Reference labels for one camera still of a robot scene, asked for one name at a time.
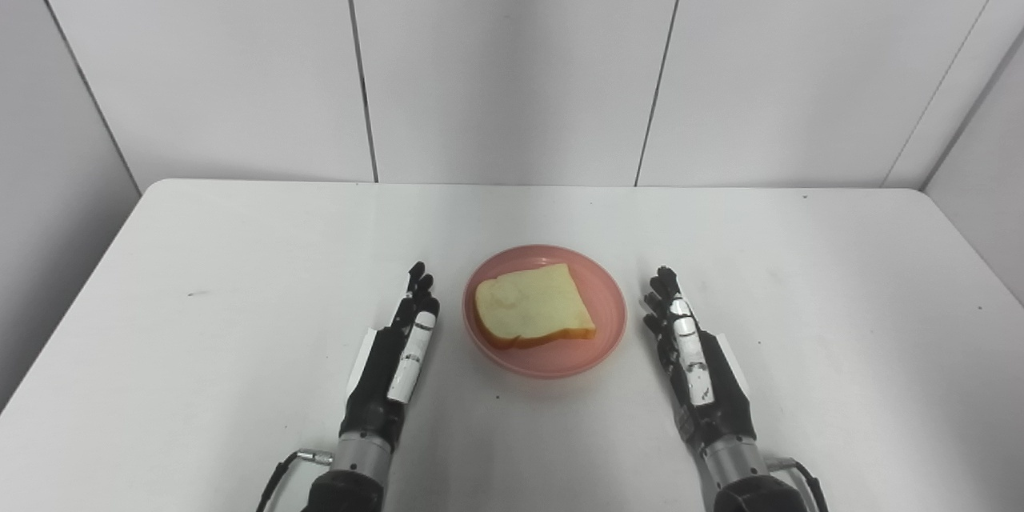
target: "robotic hand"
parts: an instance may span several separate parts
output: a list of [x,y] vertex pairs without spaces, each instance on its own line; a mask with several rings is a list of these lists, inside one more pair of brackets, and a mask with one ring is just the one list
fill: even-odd
[[406,406],[440,308],[430,293],[433,276],[424,272],[424,264],[417,261],[390,326],[370,331],[362,341],[349,379],[337,450],[300,450],[286,458],[270,476],[257,512],[266,508],[296,459],[331,468],[313,480],[303,512],[380,512]]
[[644,297],[651,314],[657,357],[680,407],[677,426],[707,466],[719,492],[714,512],[807,512],[800,493],[770,471],[797,468],[827,512],[816,478],[792,459],[765,464],[751,420],[751,402],[739,386],[718,338],[697,323],[679,289],[676,272],[660,267]]

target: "white wall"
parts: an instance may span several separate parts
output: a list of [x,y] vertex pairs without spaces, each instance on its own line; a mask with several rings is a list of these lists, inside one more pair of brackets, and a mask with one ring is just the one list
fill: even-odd
[[985,2],[680,0],[640,184],[879,186]]
[[0,409],[137,198],[43,0],[0,0]]
[[1024,302],[1024,32],[926,193]]
[[[370,180],[348,0],[52,0],[129,167]],[[675,0],[354,0],[381,181],[633,184]],[[640,184],[923,183],[1024,0],[680,0]]]
[[373,179],[347,0],[50,0],[139,185]]
[[674,0],[355,0],[381,181],[628,186]]

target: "bread crust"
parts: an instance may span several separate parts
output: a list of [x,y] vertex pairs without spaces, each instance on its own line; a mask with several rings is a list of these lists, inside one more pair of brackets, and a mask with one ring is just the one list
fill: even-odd
[[508,350],[509,348],[536,348],[556,340],[592,340],[597,334],[597,328],[567,328],[551,334],[545,334],[538,338],[501,338],[495,336],[487,330],[487,327],[480,319],[480,313],[476,312],[476,325],[480,327],[480,335],[493,348]]

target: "white bread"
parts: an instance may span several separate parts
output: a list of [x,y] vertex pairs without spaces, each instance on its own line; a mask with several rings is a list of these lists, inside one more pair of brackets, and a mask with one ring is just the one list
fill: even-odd
[[476,287],[476,311],[496,348],[532,348],[597,333],[566,264],[483,280]]

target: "silver cylindrical joint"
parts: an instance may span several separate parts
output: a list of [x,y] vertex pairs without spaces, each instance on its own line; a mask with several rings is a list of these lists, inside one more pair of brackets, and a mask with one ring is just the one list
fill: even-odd
[[708,465],[712,479],[720,488],[746,476],[768,473],[757,442],[746,436],[723,436],[700,451],[700,456]]
[[334,462],[334,455],[327,451],[315,449],[299,449],[296,453],[299,460],[312,462],[322,466],[330,466]]
[[391,468],[391,446],[380,436],[367,432],[344,432],[338,438],[334,453],[333,470],[351,470],[387,485]]

